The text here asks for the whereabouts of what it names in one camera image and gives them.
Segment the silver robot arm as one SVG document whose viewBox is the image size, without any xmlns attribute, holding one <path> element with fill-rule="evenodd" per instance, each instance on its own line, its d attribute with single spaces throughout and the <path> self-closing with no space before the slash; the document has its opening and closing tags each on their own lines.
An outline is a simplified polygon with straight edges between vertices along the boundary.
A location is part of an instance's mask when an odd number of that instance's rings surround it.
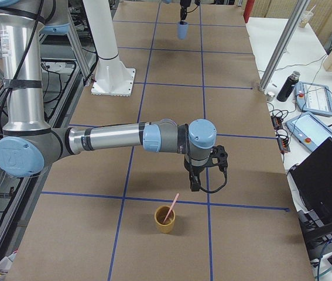
<svg viewBox="0 0 332 281">
<path fill-rule="evenodd" d="M 216 145 L 213 123 L 198 119 L 178 125 L 156 122 L 53 129 L 45 120 L 40 32 L 67 33 L 66 1 L 0 1 L 0 41 L 8 122 L 0 140 L 0 168 L 29 177 L 46 166 L 83 151 L 141 145 L 150 152 L 184 155 L 192 191 L 202 190 L 200 173 L 217 166 L 228 170 L 228 155 Z"/>
</svg>

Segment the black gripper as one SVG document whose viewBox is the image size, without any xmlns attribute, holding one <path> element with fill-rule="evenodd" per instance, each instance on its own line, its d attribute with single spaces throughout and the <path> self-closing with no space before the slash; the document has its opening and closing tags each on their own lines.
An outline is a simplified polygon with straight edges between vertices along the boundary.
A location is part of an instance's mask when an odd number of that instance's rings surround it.
<svg viewBox="0 0 332 281">
<path fill-rule="evenodd" d="M 187 8 L 191 5 L 191 0 L 180 0 L 180 24 L 184 24 L 187 18 Z"/>
<path fill-rule="evenodd" d="M 227 175 L 228 153 L 221 145 L 213 146 L 210 150 L 192 149 L 191 152 L 197 152 L 202 159 L 194 159 L 188 154 L 184 157 L 184 168 L 189 172 L 190 190 L 192 192 L 200 191 L 199 174 L 208 167 L 218 166 L 220 172 Z"/>
</svg>

